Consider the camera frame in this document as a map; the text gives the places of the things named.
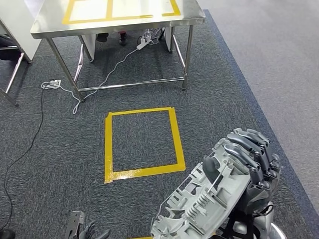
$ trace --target metal frame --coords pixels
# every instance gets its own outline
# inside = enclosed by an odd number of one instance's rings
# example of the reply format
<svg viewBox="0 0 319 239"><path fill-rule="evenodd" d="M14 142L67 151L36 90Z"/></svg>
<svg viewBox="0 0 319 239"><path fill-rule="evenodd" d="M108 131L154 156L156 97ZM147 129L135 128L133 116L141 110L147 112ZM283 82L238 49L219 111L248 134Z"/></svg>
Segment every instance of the metal frame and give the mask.
<svg viewBox="0 0 319 239"><path fill-rule="evenodd" d="M5 90L3 90L2 88L0 88L0 95L5 97L5 99L8 100L10 103L13 104L14 106L19 106L16 100L13 99L12 97L8 95L8 92L10 91L13 81L15 78L15 75L17 74L17 70L19 69L20 65L21 64L21 61L25 58L28 63L31 63L31 60L24 53L24 51L21 48L21 46L19 45L19 43L13 37L13 35L4 24L0 20L0 25L5 29L5 31L12 40L15 43L15 46L7 46L7 47L0 47L0 51L8 51L8 50L16 50L19 49L20 52L21 52L20 56L17 60L17 64L14 67L14 70L13 71L11 77L10 78L9 83L8 84L7 88Z"/></svg>
<svg viewBox="0 0 319 239"><path fill-rule="evenodd" d="M148 84L156 84L156 83L164 83L164 82L175 82L175 81L182 81L182 90L186 90L187 87L188 82L188 70L189 65L190 62L190 49L191 44L193 40L193 25L190 25L189 34L188 34L188 42L186 52L186 59L184 61L183 57L181 56L181 53L178 47L178 44L176 41L176 38L175 37L175 27L172 27L172 33L171 33L171 45L170 49L169 51L172 51L173 47L175 46L176 51L178 53L178 56L181 64L181 67L184 70L183 77L177 77L177 78L169 78L169 79L158 79L158 80L149 80L149 81L141 81L141 82L137 82L137 83L130 83L130 84L119 84L119 85L110 85L110 86L98 86L98 87L89 87L89 88L78 88L76 85L76 82L78 81L79 75L80 74L80 71L82 67L82 58L83 58L83 52L85 52L90 62L92 61L92 59L89 56L88 51L83 41L83 38L82 36L79 36L79 40L81 41L81 52L79 55L79 61L78 64L78 68L76 72L76 76L73 78L70 74L70 70L67 68L67 66L65 64L64 60L63 60L62 56L60 54L59 50L57 48L55 43L52 40L52 38L46 38L48 43L50 45L50 47L52 49L52 51L54 53L54 55L57 57L57 61L60 63L60 65L62 67L62 69L64 71L64 73L67 75L69 82L71 84L71 86L73 88L73 91L79 97L79 99L81 102L84 102L84 97L81 94L81 92L86 92L86 91L98 91L98 90L105 90L105 89L115 89L115 88L122 88L122 87L129 87L129 86L139 86L139 85L148 85Z"/></svg>

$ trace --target metal bracket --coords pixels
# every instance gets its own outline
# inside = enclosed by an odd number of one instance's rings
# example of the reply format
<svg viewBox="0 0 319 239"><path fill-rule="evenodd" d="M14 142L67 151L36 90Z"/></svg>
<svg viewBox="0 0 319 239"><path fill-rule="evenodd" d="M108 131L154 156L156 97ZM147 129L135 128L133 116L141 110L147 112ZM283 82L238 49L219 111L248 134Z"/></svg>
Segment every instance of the metal bracket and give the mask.
<svg viewBox="0 0 319 239"><path fill-rule="evenodd" d="M79 239L80 225L84 224L85 213L73 211L71 213L64 239Z"/></svg>

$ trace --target table top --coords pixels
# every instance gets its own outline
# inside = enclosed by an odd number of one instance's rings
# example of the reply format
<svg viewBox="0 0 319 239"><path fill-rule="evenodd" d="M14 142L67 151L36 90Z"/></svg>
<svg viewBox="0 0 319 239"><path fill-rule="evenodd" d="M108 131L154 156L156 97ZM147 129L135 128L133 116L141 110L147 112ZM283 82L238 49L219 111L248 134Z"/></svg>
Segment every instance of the table top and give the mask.
<svg viewBox="0 0 319 239"><path fill-rule="evenodd" d="M197 0L45 0L33 38L194 25L205 14Z"/></svg>

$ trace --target person's shoe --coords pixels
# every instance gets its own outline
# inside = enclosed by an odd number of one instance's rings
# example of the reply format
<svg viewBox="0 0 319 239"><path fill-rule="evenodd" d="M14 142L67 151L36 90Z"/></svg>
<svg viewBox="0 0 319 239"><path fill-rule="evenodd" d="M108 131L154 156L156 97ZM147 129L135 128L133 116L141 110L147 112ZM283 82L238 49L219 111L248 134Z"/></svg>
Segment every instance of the person's shoe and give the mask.
<svg viewBox="0 0 319 239"><path fill-rule="evenodd" d="M109 36L109 33L101 33L101 34L98 34L98 37L96 38L96 40L99 42L107 42L108 36Z"/></svg>
<svg viewBox="0 0 319 239"><path fill-rule="evenodd" d="M0 231L0 239L14 239L15 233L10 229L5 229Z"/></svg>
<svg viewBox="0 0 319 239"><path fill-rule="evenodd" d="M119 43L121 46L125 46L128 43L127 40L126 40L126 33L125 32L119 34Z"/></svg>

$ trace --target person's leg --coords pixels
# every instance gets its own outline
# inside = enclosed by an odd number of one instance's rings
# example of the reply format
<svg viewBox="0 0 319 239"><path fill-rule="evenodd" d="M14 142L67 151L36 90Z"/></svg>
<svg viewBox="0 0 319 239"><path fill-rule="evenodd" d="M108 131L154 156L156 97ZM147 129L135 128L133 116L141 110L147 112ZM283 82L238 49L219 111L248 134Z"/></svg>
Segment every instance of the person's leg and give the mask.
<svg viewBox="0 0 319 239"><path fill-rule="evenodd" d="M119 31L119 45L121 46L125 46L127 44L127 40L126 40L126 32L125 31Z"/></svg>

